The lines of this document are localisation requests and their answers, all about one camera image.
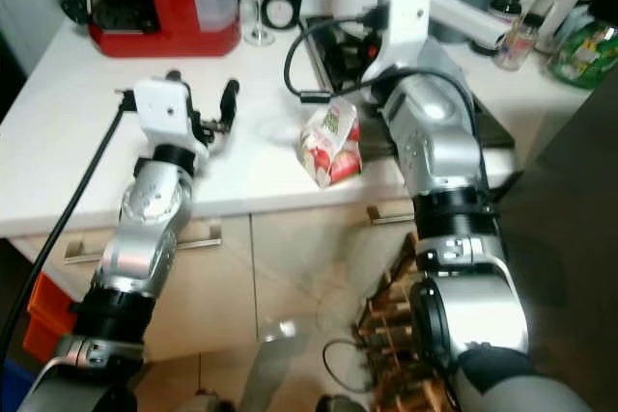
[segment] cabinet door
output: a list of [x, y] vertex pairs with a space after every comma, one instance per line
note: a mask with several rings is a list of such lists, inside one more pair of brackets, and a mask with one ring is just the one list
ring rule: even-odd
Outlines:
[[[252, 215], [262, 339], [279, 335], [279, 321], [287, 319], [323, 331], [355, 321], [413, 228], [411, 221], [374, 226], [367, 206]], [[376, 207], [385, 215], [412, 213], [408, 200]]]
[[[153, 320], [146, 331], [150, 361], [256, 340], [249, 216], [220, 221], [194, 220], [183, 230], [179, 242], [203, 240], [213, 226], [220, 226], [220, 245], [176, 253], [167, 283], [154, 308]], [[64, 257], [79, 248], [75, 240], [81, 240], [84, 253], [93, 254], [97, 249], [102, 250], [111, 234], [111, 231], [65, 233], [50, 255], [48, 265], [83, 296], [97, 263], [67, 264]], [[44, 240], [44, 236], [27, 239], [35, 249], [41, 249]]]

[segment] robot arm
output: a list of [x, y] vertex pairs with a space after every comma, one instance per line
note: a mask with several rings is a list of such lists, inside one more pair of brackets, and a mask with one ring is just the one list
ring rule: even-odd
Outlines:
[[231, 80], [220, 122], [204, 123], [177, 72], [127, 91], [154, 145], [140, 159], [71, 334], [57, 346], [19, 411], [136, 410], [128, 380], [144, 361], [143, 336], [174, 262], [177, 236], [191, 215], [192, 180], [214, 132], [229, 131], [239, 83]]
[[[383, 34], [363, 80], [429, 66], [454, 71], [463, 83], [439, 47], [428, 55], [426, 44], [419, 46], [429, 3], [389, 0], [388, 28], [397, 32]], [[525, 315], [487, 201], [473, 112], [465, 107], [471, 100], [423, 74], [384, 79], [370, 92], [414, 203], [416, 264], [425, 273], [410, 295], [419, 356], [444, 372], [462, 412], [589, 412], [565, 385], [536, 373], [527, 357]]]

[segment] red coffee machine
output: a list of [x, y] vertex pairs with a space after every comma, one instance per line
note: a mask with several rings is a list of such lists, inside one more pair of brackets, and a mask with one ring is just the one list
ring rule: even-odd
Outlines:
[[65, 0], [112, 57], [224, 55], [239, 42], [239, 0]]

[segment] white countertop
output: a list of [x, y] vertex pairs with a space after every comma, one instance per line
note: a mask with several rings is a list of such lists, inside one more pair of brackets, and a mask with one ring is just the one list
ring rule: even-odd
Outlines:
[[[361, 176], [325, 190], [297, 162], [297, 134], [316, 107], [300, 105], [283, 84], [283, 61], [295, 34], [276, 33], [275, 44], [264, 48], [241, 41], [222, 58], [119, 60], [101, 55], [67, 21], [0, 126], [0, 236], [48, 232], [115, 114], [121, 96], [113, 90], [169, 69], [181, 71], [203, 118], [218, 118], [230, 77], [240, 83], [232, 134], [195, 181], [196, 216], [404, 197], [392, 158], [366, 163]], [[447, 50], [472, 91], [514, 135], [520, 159], [535, 150], [547, 125], [553, 135], [588, 95], [543, 76], [538, 57], [512, 73], [473, 55], [466, 45]], [[296, 86], [316, 88], [304, 47], [296, 55]], [[68, 228], [116, 224], [135, 160], [149, 154], [137, 117], [124, 115]]]

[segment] snack bag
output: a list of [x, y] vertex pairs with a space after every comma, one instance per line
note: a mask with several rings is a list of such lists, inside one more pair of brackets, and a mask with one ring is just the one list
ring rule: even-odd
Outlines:
[[325, 115], [316, 112], [300, 132], [298, 158], [316, 183], [327, 187], [360, 173], [359, 135], [356, 107], [338, 98]]

